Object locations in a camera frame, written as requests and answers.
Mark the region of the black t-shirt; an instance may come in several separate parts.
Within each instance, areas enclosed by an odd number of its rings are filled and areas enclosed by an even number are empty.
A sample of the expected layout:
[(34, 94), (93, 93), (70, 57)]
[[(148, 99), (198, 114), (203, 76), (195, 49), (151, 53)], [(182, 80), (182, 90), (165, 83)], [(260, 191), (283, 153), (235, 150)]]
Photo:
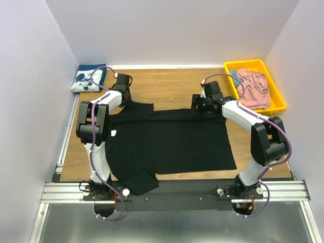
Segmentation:
[(157, 174), (234, 170), (225, 122), (218, 114), (132, 102), (110, 118), (105, 157), (135, 195), (158, 188)]

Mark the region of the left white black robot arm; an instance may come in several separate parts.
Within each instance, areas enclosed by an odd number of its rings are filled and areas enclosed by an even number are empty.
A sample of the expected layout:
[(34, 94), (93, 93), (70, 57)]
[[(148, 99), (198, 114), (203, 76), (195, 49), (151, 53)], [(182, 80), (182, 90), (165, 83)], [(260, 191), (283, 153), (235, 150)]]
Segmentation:
[(83, 190), (85, 196), (106, 200), (113, 195), (111, 172), (105, 157), (109, 113), (115, 107), (123, 107), (131, 100), (130, 86), (115, 84), (99, 98), (83, 101), (79, 105), (76, 136), (87, 152), (91, 168), (88, 186)]

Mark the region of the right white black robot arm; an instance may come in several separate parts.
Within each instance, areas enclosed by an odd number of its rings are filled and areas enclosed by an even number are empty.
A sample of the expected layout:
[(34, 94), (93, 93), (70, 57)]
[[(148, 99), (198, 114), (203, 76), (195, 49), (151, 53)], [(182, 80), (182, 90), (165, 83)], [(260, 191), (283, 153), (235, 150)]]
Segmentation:
[(263, 175), (273, 166), (285, 163), (292, 155), (292, 144), (279, 117), (269, 118), (240, 104), (233, 97), (192, 95), (194, 115), (216, 114), (230, 119), (251, 135), (251, 159), (234, 179), (230, 194), (245, 198), (253, 191)]

